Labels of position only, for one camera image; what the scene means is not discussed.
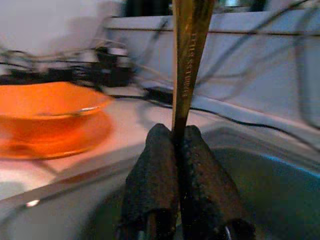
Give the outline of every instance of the orange bowl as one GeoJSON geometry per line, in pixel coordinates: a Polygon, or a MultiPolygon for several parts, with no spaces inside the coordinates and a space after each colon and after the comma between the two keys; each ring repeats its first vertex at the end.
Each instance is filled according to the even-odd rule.
{"type": "Polygon", "coordinates": [[[68,82],[2,85],[0,134],[27,144],[63,140],[111,100],[68,82]]]}

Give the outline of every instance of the saucer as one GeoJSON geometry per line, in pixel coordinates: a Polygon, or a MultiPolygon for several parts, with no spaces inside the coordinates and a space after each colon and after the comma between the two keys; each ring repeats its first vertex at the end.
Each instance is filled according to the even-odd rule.
{"type": "Polygon", "coordinates": [[[79,154],[98,146],[112,129],[110,117],[100,111],[76,131],[63,133],[57,141],[28,143],[0,138],[0,158],[43,160],[79,154]]]}

